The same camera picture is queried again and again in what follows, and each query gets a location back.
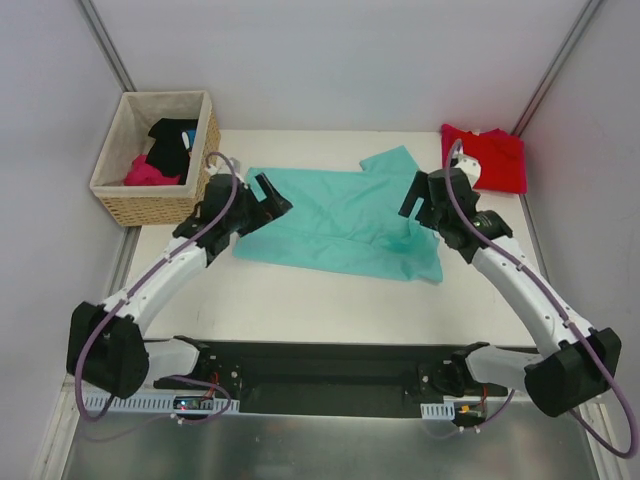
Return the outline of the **black t shirt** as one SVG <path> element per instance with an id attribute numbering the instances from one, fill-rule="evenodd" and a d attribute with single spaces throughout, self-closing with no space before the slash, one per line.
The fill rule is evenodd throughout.
<path id="1" fill-rule="evenodd" d="M 195 141 L 196 119 L 161 118 L 149 130 L 154 140 L 147 153 L 146 163 L 164 177 L 184 184 L 187 179 L 190 155 Z"/>

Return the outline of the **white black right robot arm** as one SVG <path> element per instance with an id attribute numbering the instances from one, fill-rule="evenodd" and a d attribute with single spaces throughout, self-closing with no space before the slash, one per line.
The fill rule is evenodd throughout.
<path id="1" fill-rule="evenodd" d="M 437 231 L 445 244 L 502 295 L 534 341 L 533 354 L 476 342 L 455 351 L 441 375 L 442 391 L 473 394 L 484 384 L 526 393 L 557 417 L 611 387 L 621 340 L 598 330 L 559 298 L 526 259 L 511 228 L 479 200 L 459 168 L 419 171 L 400 207 L 403 217 Z"/>

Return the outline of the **aluminium frame post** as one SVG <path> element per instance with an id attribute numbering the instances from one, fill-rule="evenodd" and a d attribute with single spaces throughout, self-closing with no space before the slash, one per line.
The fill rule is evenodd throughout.
<path id="1" fill-rule="evenodd" d="M 135 92 L 135 83 L 94 2 L 92 0 L 76 0 L 75 4 L 121 90 L 123 92 Z"/>
<path id="2" fill-rule="evenodd" d="M 580 8 L 575 20 L 564 36 L 556 53 L 537 83 L 533 93 L 518 117 L 511 134 L 521 137 L 532 122 L 534 116 L 542 106 L 552 87 L 560 77 L 564 67 L 568 64 L 573 53 L 585 38 L 591 25 L 607 4 L 606 0 L 588 0 Z"/>

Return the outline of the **woven wicker basket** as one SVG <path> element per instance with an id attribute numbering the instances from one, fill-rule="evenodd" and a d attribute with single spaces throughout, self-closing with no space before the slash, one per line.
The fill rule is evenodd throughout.
<path id="1" fill-rule="evenodd" d="M 152 146 L 149 130 L 163 118 L 197 121 L 185 182 L 126 186 L 124 179 L 134 159 Z M 89 188 L 121 226 L 176 224 L 203 198 L 210 177 L 205 157 L 218 149 L 220 138 L 212 100 L 205 90 L 124 93 Z"/>

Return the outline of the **right aluminium frame post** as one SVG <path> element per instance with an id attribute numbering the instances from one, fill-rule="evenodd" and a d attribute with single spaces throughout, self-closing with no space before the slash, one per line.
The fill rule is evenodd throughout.
<path id="1" fill-rule="evenodd" d="M 585 38 L 591 25 L 607 4 L 606 0 L 588 0 L 580 8 L 575 20 L 564 36 L 556 53 L 537 83 L 533 93 L 518 117 L 511 134 L 521 137 L 532 122 L 534 116 L 542 106 L 552 87 L 560 77 L 564 67 L 568 64 L 573 53 Z"/>

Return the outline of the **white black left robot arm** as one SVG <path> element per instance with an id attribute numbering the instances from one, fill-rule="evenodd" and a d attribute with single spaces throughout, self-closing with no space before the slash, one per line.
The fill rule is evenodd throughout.
<path id="1" fill-rule="evenodd" d="M 175 336 L 147 341 L 144 335 L 168 301 L 229 246 L 232 235 L 248 235 L 291 210 L 291 202 L 265 174 L 255 179 L 262 198 L 236 176 L 213 176 L 203 200 L 177 225 L 152 266 L 101 303 L 83 302 L 75 308 L 66 370 L 77 382 L 120 399 L 172 376 L 191 389 L 209 382 L 212 367 L 195 340 Z"/>

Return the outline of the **teal t shirt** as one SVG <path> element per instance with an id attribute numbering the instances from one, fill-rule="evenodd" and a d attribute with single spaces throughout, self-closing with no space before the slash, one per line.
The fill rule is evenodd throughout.
<path id="1" fill-rule="evenodd" d="M 439 284 L 436 234 L 398 211 L 418 165 L 398 146 L 357 171 L 265 168 L 293 207 L 236 241 L 238 259 L 381 279 Z"/>

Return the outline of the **magenta t shirt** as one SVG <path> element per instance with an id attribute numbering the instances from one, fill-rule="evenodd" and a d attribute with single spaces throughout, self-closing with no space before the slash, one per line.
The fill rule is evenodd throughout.
<path id="1" fill-rule="evenodd" d="M 159 169 L 147 163 L 147 156 L 138 155 L 123 180 L 125 186 L 172 186 L 178 185 L 180 176 L 165 176 Z"/>

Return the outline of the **left aluminium frame post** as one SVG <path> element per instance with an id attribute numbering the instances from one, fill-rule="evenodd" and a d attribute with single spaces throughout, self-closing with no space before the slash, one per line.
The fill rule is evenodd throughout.
<path id="1" fill-rule="evenodd" d="M 135 92 L 135 83 L 94 2 L 92 0 L 76 0 L 75 4 L 121 90 L 123 92 Z"/>

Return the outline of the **red t shirt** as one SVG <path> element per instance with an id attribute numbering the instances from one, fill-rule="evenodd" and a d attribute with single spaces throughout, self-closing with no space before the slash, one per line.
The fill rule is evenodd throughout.
<path id="1" fill-rule="evenodd" d="M 520 138 L 501 129 L 476 134 L 450 124 L 442 124 L 440 134 L 442 164 L 456 140 L 462 141 L 466 155 L 479 162 L 481 175 L 476 189 L 518 195 L 527 192 L 524 143 Z"/>

